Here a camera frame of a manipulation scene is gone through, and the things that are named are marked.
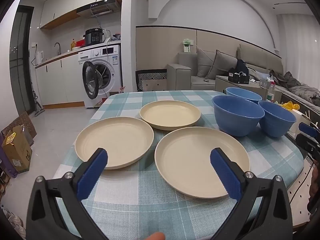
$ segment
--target blue bowl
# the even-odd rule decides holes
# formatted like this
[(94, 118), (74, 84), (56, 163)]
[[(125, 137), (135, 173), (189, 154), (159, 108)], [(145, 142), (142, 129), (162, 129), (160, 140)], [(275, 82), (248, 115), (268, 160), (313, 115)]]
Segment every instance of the blue bowl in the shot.
[(256, 104), (260, 100), (262, 100), (262, 97), (260, 95), (242, 88), (226, 88), (226, 93), (229, 96), (236, 96), (236, 97), (248, 99)]
[(248, 135), (264, 117), (261, 106), (241, 97), (215, 96), (212, 102), (217, 125), (233, 136)]
[(289, 131), (297, 121), (293, 113), (275, 103), (259, 101), (258, 105), (265, 111), (265, 116), (260, 120), (261, 129), (271, 137), (281, 137)]

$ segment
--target blanket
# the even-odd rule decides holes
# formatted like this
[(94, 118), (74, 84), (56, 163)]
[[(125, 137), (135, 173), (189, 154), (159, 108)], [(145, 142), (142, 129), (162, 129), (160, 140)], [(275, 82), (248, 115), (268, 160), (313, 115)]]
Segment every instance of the blanket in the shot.
[(271, 70), (270, 76), (273, 76), (273, 79), (278, 86), (286, 88), (315, 106), (320, 106), (320, 92), (317, 88), (312, 88), (306, 84), (300, 83), (290, 72), (287, 72), (283, 76)]

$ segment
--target checkered tablecloth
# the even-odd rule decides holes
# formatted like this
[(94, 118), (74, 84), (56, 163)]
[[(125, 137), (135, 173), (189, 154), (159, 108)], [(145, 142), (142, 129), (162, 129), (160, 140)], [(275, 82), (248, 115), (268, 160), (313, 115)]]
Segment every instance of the checkered tablecloth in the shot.
[[(94, 114), (89, 124), (114, 116), (139, 118), (142, 106), (157, 100), (185, 101), (197, 106), (201, 118), (197, 126), (218, 129), (212, 97), (215, 91), (157, 91), (123, 93), (109, 97)], [(151, 149), (143, 158), (122, 169), (104, 171), (88, 199), (82, 203), (110, 240), (145, 239), (156, 231), (167, 240), (192, 240), (213, 235), (231, 212), (235, 201), (229, 197), (215, 200), (185, 196), (167, 184), (154, 163), (154, 151), (168, 132), (155, 129)], [(261, 178), (283, 177), (289, 187), (303, 169), (303, 157), (285, 136), (266, 136), (259, 125), (246, 137), (236, 138), (247, 150), (251, 171)], [(74, 146), (58, 168), (55, 178), (75, 171), (81, 164)], [(68, 217), (62, 201), (62, 214), (71, 232), (77, 231)], [(257, 212), (258, 203), (252, 214)]]

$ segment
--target plate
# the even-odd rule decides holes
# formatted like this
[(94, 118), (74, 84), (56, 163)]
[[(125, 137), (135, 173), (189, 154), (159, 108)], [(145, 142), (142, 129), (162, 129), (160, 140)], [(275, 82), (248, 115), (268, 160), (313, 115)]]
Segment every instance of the plate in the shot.
[(164, 136), (155, 151), (155, 162), (164, 180), (185, 195), (218, 198), (227, 195), (210, 163), (210, 153), (220, 147), (243, 171), (250, 170), (244, 147), (230, 135), (206, 127), (187, 127)]
[(105, 170), (119, 169), (135, 163), (151, 147), (153, 129), (132, 117), (111, 117), (95, 122), (81, 131), (75, 143), (78, 157), (86, 162), (97, 148), (108, 153)]
[(161, 100), (143, 106), (140, 116), (154, 128), (173, 131), (192, 126), (199, 120), (201, 112), (197, 107), (186, 102)]

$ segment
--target sofa armrest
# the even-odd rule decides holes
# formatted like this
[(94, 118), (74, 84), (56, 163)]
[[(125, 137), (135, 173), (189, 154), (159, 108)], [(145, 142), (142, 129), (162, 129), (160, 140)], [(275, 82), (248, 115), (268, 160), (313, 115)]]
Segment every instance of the sofa armrest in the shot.
[(167, 89), (168, 90), (190, 90), (191, 68), (179, 65), (167, 65)]

